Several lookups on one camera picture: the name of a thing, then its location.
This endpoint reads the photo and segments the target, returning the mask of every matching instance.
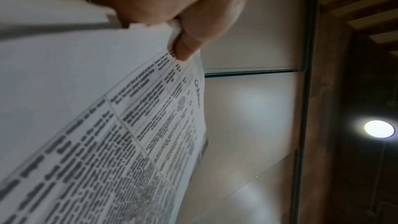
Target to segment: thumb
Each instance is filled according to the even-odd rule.
[[[198,41],[183,31],[175,42],[175,56],[180,61],[187,61],[204,44],[204,41]]]

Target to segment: glowing light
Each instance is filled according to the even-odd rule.
[[[374,137],[378,138],[386,138],[394,135],[395,129],[394,127],[383,121],[370,121],[365,124],[365,131]]]

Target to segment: sheet of paper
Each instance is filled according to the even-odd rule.
[[[167,24],[0,41],[0,223],[174,223],[204,74]]]

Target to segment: paper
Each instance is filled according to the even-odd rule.
[[[0,42],[0,223],[174,223],[204,75],[166,25]]]

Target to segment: round light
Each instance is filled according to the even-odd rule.
[[[386,138],[394,135],[394,127],[383,121],[370,121],[365,124],[365,131],[374,137]]]

